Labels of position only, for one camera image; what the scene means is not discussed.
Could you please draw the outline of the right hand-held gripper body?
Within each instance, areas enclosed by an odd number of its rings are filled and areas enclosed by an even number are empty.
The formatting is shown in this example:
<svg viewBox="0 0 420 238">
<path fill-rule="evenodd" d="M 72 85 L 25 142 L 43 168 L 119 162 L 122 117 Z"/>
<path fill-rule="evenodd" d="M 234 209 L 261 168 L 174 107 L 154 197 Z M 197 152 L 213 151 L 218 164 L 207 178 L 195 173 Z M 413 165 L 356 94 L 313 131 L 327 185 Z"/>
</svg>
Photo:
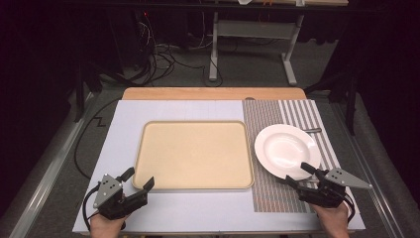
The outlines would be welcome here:
<svg viewBox="0 0 420 238">
<path fill-rule="evenodd" d="M 300 185 L 297 191 L 298 198 L 325 208 L 338 207 L 346 198 L 347 187 L 372 188 L 370 183 L 341 168 L 333 168 L 329 171 L 317 169 L 314 176 L 318 179 L 317 187 L 311 188 Z"/>
</svg>

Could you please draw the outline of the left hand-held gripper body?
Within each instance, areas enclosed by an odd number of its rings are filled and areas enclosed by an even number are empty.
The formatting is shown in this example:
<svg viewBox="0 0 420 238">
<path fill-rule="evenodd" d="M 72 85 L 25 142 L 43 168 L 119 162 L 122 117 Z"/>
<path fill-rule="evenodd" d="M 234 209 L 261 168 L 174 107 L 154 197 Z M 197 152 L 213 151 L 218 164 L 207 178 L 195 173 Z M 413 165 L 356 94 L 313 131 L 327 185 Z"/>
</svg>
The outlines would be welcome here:
<svg viewBox="0 0 420 238">
<path fill-rule="evenodd" d="M 148 192 L 140 190 L 124 197 L 123 185 L 120 180 L 105 174 L 99 182 L 98 193 L 93 207 L 109 220 L 123 218 L 148 204 Z"/>
</svg>

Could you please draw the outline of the white round plate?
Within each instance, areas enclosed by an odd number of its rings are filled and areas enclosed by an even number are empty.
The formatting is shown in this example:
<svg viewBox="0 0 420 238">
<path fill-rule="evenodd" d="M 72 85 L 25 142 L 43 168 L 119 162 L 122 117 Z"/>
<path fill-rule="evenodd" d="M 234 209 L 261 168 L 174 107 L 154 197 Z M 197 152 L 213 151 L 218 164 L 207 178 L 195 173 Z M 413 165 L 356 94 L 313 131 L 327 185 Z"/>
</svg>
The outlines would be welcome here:
<svg viewBox="0 0 420 238">
<path fill-rule="evenodd" d="M 254 142 L 260 164 L 272 175 L 295 180 L 308 179 L 311 174 L 301 168 L 302 163 L 318 169 L 322 155 L 315 140 L 303 130 L 284 124 L 262 129 Z"/>
</svg>

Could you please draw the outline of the beige plastic tray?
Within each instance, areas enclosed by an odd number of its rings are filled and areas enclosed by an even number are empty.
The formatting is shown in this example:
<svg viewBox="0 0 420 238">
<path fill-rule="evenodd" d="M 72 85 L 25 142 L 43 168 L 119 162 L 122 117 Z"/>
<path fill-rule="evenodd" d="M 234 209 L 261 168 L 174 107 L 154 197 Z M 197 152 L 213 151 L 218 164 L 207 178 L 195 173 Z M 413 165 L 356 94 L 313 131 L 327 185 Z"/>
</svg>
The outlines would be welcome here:
<svg viewBox="0 0 420 238">
<path fill-rule="evenodd" d="M 241 121 L 152 121 L 145 125 L 133 186 L 156 190 L 244 189 L 254 183 Z"/>
</svg>

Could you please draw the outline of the person's right hand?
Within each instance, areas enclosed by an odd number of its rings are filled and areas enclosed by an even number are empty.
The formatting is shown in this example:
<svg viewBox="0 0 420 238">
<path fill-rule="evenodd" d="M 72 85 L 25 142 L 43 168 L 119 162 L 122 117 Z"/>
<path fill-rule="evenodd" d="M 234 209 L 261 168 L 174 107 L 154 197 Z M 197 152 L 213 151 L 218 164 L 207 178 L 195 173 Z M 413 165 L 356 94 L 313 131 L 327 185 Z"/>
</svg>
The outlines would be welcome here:
<svg viewBox="0 0 420 238">
<path fill-rule="evenodd" d="M 328 238 L 350 238 L 348 231 L 349 209 L 342 202 L 338 207 L 325 208 L 312 204 L 320 220 L 321 227 Z"/>
</svg>

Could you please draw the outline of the person's left hand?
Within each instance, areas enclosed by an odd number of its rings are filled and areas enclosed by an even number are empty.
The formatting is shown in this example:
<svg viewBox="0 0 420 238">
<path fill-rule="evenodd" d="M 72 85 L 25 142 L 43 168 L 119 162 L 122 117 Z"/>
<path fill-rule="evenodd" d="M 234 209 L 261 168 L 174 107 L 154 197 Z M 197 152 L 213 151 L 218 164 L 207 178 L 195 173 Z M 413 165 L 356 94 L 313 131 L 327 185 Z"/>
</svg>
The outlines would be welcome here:
<svg viewBox="0 0 420 238">
<path fill-rule="evenodd" d="M 91 238 L 118 238 L 126 217 L 109 220 L 101 214 L 95 214 L 90 219 Z"/>
</svg>

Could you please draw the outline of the grey striped placemat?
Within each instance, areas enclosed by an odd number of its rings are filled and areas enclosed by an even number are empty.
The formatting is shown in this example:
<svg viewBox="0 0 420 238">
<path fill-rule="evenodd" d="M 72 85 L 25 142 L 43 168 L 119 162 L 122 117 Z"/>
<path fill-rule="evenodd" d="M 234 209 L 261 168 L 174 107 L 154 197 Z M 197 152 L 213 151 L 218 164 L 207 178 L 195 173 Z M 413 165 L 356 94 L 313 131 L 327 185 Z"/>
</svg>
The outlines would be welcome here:
<svg viewBox="0 0 420 238">
<path fill-rule="evenodd" d="M 284 124 L 301 130 L 321 128 L 321 133 L 307 133 L 317 143 L 322 159 L 318 169 L 331 170 L 340 163 L 331 145 L 317 105 L 313 100 L 245 100 L 244 122 L 250 144 L 254 184 L 252 186 L 254 211 L 279 213 L 310 213 L 312 208 L 298 199 L 296 191 L 285 179 L 269 173 L 257 159 L 254 142 L 257 134 L 270 125 Z M 310 176 L 297 180 L 302 186 L 315 188 L 317 178 Z"/>
</svg>

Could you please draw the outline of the black metal stand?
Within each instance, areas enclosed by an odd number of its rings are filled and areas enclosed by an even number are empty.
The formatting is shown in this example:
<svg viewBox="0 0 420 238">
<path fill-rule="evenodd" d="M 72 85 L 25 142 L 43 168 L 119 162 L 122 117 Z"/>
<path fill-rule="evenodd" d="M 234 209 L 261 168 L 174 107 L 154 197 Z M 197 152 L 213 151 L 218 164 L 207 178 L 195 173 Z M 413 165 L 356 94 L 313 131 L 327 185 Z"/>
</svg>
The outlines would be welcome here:
<svg viewBox="0 0 420 238">
<path fill-rule="evenodd" d="M 103 88 L 100 82 L 101 74 L 104 74 L 107 77 L 114 79 L 124 85 L 133 85 L 130 80 L 126 79 L 122 75 L 103 68 L 93 61 L 81 60 L 78 63 L 75 74 L 75 122 L 79 122 L 86 111 L 85 104 L 87 97 L 84 95 L 84 86 L 87 86 L 89 91 L 92 93 L 100 93 Z"/>
<path fill-rule="evenodd" d="M 305 94 L 317 90 L 328 90 L 327 98 L 330 102 L 346 102 L 345 123 L 348 131 L 354 135 L 354 116 L 356 112 L 356 94 L 358 79 L 349 72 L 339 72 L 326 79 L 320 80 L 304 88 Z"/>
</svg>

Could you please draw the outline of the aluminium floor rail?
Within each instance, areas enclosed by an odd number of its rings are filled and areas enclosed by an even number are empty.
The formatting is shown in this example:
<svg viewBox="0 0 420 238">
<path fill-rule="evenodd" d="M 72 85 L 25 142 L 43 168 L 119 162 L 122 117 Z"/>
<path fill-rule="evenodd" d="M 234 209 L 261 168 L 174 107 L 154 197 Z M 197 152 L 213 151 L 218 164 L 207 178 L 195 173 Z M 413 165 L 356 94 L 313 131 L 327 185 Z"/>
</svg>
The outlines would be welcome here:
<svg viewBox="0 0 420 238">
<path fill-rule="evenodd" d="M 72 226 L 86 180 L 69 159 L 87 115 L 75 121 L 75 114 L 71 109 L 0 220 L 1 238 L 76 237 Z"/>
<path fill-rule="evenodd" d="M 375 162 L 375 159 L 387 160 L 387 156 L 381 151 L 373 152 L 369 142 L 359 140 L 358 136 L 361 133 L 351 134 L 345 123 L 344 107 L 341 104 L 332 103 L 330 107 L 339 132 L 336 134 L 333 130 L 329 130 L 329 133 L 341 135 L 343 147 L 349 149 L 347 156 L 343 150 L 337 153 L 339 162 L 345 170 L 372 184 L 372 189 L 353 188 L 367 227 L 364 234 L 374 238 L 405 238 L 397 221 L 395 209 L 392 207 L 393 203 L 385 191 L 387 183 L 382 180 L 383 175 L 389 174 L 389 169 L 386 168 L 383 172 Z"/>
</svg>

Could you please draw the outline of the white metal desk frame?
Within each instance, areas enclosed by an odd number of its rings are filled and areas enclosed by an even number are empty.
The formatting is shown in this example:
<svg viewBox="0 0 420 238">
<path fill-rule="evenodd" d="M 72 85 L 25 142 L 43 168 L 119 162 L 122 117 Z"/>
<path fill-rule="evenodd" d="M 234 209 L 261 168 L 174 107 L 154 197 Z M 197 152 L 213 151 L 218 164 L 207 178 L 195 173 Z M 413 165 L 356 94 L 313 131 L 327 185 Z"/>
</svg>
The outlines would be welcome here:
<svg viewBox="0 0 420 238">
<path fill-rule="evenodd" d="M 298 10 L 309 7 L 347 7 L 349 0 L 215 0 L 222 2 L 237 2 L 240 6 L 256 4 L 258 7 L 296 7 Z M 209 81 L 221 79 L 218 67 L 218 39 L 220 37 L 257 38 L 288 41 L 288 49 L 280 54 L 280 59 L 289 85 L 297 84 L 290 62 L 296 41 L 298 39 L 304 14 L 298 14 L 290 23 L 275 23 L 271 20 L 220 20 L 219 13 L 214 13 L 212 50 L 209 65 Z"/>
</svg>

